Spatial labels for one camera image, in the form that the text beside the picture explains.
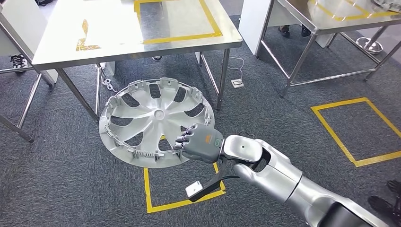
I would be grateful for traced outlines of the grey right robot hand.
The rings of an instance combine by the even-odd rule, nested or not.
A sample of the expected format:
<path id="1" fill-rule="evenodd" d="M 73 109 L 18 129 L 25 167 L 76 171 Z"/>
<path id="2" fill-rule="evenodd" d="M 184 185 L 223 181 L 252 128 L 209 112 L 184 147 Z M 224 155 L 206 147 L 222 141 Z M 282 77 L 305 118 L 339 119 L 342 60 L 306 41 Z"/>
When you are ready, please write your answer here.
<path id="1" fill-rule="evenodd" d="M 213 127 L 194 124 L 175 139 L 174 150 L 189 159 L 214 163 L 219 159 L 224 137 Z"/>

